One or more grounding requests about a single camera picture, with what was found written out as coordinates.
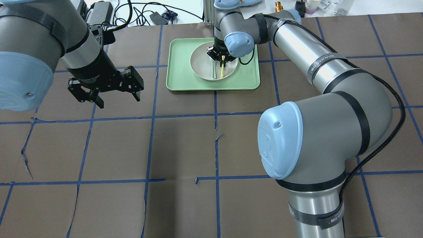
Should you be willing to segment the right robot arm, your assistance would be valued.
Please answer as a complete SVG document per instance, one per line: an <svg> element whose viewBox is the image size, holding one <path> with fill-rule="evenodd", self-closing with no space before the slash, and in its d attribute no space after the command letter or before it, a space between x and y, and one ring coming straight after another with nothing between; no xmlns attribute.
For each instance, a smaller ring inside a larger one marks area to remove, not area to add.
<svg viewBox="0 0 423 238"><path fill-rule="evenodd" d="M222 66L273 42L320 95L261 115L258 148L266 173L288 191L299 238L343 238L344 191L403 126L406 112L384 80L351 63L301 25L296 10L245 19L240 0L215 0L214 44Z"/></svg>

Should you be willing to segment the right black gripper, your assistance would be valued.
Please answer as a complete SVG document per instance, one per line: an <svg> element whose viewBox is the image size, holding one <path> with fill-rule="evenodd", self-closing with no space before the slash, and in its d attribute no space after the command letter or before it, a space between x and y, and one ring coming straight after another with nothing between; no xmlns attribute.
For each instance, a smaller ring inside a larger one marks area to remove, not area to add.
<svg viewBox="0 0 423 238"><path fill-rule="evenodd" d="M207 55L214 61L219 62L228 62L229 61L229 53L226 48L221 48L218 46L210 46L207 47Z"/></svg>

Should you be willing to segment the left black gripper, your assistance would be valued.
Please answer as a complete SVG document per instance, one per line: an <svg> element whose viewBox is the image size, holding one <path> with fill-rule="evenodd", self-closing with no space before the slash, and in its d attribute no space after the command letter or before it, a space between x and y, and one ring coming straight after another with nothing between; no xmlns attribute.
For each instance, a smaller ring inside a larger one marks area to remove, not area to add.
<svg viewBox="0 0 423 238"><path fill-rule="evenodd" d="M67 89L79 102L94 102L103 109L104 101L99 93L109 91L128 92L136 101L141 100L143 78L133 66L126 67L122 72L116 69L104 50L100 50L92 62L83 66L77 66L75 59L65 56L65 65L72 74Z"/></svg>

